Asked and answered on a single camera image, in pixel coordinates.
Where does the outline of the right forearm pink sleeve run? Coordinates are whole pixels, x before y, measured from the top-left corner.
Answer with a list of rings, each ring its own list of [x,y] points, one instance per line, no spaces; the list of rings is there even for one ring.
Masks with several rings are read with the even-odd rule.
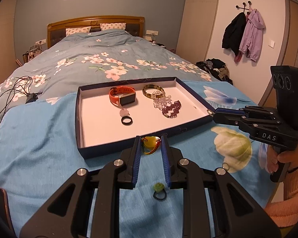
[[[265,211],[280,228],[293,226],[298,222],[298,168],[287,171],[284,200],[268,203]]]

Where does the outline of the right hand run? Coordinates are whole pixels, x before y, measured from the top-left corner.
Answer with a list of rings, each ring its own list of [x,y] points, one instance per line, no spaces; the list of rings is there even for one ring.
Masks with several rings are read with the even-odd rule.
[[[270,174],[278,170],[278,164],[287,164],[288,171],[298,168],[298,146],[294,151],[284,151],[280,154],[274,150],[273,146],[269,145],[267,150],[267,169]]]

